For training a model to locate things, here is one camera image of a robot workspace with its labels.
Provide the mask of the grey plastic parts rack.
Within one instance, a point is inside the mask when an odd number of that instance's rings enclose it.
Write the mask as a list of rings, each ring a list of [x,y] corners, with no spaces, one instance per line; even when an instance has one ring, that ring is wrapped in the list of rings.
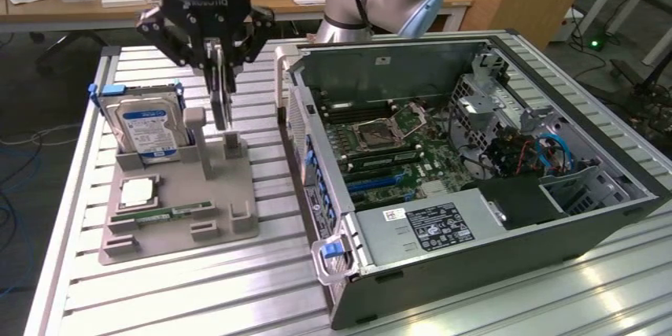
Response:
[[[185,109],[182,121],[194,142],[178,148],[175,161],[139,165],[126,154],[115,157],[98,248],[103,265],[237,242],[259,234],[245,140],[227,132],[222,140],[206,141],[202,108]],[[155,182],[157,206],[119,209],[121,185],[139,178]],[[203,201],[213,203],[210,209],[177,220],[110,222],[111,216]]]

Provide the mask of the green motherboard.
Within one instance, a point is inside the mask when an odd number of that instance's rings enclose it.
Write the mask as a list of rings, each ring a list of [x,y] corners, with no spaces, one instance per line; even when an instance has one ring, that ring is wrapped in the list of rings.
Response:
[[[402,139],[403,145],[399,147],[422,147],[423,156],[417,162],[373,169],[370,171],[346,173],[338,167],[345,186],[349,183],[358,183],[385,176],[403,174],[402,181],[395,186],[353,193],[347,192],[353,207],[357,211],[422,199],[434,193],[457,192],[470,183],[481,179],[481,175],[486,173],[483,164],[465,157],[462,155],[465,149],[454,146],[447,140],[446,107],[435,108],[425,98],[418,97],[402,100],[387,99],[377,101],[375,103],[382,103],[389,106],[389,111],[393,112],[389,117],[391,119],[393,114],[409,102],[415,102],[423,108],[427,123],[411,135]],[[346,155],[369,151],[357,150],[357,140],[350,129],[354,124],[362,122],[330,124],[323,120],[323,107],[330,103],[342,102],[321,98],[318,111],[327,142],[338,165],[341,159],[345,158]]]

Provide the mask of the grey metal disk bay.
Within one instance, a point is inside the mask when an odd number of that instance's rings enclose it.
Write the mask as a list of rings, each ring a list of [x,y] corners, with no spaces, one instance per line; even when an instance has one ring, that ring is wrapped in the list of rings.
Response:
[[[630,200],[622,186],[597,166],[562,176],[546,175],[539,178],[539,184],[569,216],[621,205]]]

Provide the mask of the hard disk with blue carrier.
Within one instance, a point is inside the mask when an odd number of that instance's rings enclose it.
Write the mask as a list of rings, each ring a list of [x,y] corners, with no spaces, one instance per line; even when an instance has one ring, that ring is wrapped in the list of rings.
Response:
[[[179,81],[145,87],[91,84],[87,94],[105,117],[119,153],[134,153],[143,164],[178,159],[178,148],[190,144]]]

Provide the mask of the silver CPU chip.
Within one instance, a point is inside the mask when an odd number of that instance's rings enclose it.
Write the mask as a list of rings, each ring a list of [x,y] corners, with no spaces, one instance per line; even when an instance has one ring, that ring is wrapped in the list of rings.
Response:
[[[151,178],[127,179],[121,185],[119,209],[155,207],[155,182]]]

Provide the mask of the low-profile GPU card metal bracket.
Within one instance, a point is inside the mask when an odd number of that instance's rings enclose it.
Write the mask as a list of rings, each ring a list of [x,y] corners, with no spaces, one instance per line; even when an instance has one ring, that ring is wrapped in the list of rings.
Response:
[[[219,131],[226,131],[231,127],[230,90],[234,88],[234,77],[225,60],[223,49],[215,39],[209,39],[205,42],[205,58],[203,74],[214,126]]]

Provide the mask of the black RAM slot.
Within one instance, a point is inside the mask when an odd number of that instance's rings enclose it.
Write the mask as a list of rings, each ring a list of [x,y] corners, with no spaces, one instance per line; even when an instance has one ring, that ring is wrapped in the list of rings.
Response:
[[[375,120],[378,118],[389,118],[391,111],[387,109],[341,109],[329,110],[322,114],[323,120],[330,124],[350,124]]]
[[[389,106],[382,103],[355,103],[355,102],[342,102],[330,103],[323,107],[325,112],[387,112]]]

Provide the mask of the green RAM stick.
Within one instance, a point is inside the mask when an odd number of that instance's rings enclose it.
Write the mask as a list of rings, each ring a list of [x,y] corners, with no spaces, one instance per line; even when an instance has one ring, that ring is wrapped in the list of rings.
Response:
[[[422,147],[405,146],[349,154],[341,159],[338,167],[346,173],[370,171],[373,169],[417,162],[422,156]]]
[[[197,202],[187,205],[163,207],[158,209],[141,210],[138,212],[125,213],[110,217],[110,222],[121,222],[134,220],[137,223],[162,222],[166,220],[177,220],[203,209],[210,209],[213,203],[210,201]]]

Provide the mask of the white control box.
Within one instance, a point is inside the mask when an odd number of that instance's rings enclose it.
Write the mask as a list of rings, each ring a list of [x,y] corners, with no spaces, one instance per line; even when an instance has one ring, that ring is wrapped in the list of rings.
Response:
[[[571,32],[578,27],[582,21],[582,13],[575,8],[570,7],[565,12],[559,27],[551,39],[551,42],[565,42],[571,35]]]

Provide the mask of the silver power supply unit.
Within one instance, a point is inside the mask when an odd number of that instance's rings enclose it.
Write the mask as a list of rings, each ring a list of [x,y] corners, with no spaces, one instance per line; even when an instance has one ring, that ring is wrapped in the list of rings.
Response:
[[[358,236],[378,267],[449,253],[505,233],[477,189],[355,213]]]

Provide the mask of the black office chair base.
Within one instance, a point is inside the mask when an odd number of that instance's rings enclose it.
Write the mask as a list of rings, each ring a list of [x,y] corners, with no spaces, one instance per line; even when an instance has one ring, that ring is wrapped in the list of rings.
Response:
[[[91,30],[74,30],[69,31],[38,55],[34,60],[34,68],[39,76],[49,76],[51,74],[51,67],[46,61],[57,55],[74,41],[79,39],[89,39],[98,47],[109,46],[102,37],[98,36],[95,31]]]

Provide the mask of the perforated metal disk bay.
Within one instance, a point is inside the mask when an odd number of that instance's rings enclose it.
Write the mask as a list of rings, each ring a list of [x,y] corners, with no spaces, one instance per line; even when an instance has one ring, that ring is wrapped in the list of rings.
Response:
[[[521,127],[521,105],[494,79],[461,75],[451,90],[450,137],[483,150],[506,127]]]

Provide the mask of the CPU socket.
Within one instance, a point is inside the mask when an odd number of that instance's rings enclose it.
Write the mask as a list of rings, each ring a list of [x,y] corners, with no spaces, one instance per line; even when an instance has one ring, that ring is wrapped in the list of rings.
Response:
[[[397,126],[390,118],[377,118],[354,124],[350,129],[357,140],[358,151],[374,151],[403,145],[402,136],[398,135]]]

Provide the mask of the long blue expansion slot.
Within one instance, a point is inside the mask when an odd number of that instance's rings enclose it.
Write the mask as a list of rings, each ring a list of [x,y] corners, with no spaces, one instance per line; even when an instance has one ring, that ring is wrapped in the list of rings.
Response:
[[[390,175],[381,178],[365,180],[358,183],[349,183],[346,189],[349,193],[373,190],[377,188],[395,186],[402,181],[403,174]]]

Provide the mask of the metal socket cover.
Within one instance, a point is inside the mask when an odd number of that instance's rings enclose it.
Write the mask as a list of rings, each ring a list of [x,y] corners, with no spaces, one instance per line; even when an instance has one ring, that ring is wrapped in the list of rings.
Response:
[[[406,138],[427,123],[423,108],[415,102],[409,102],[393,114],[391,121],[395,125],[397,136]]]

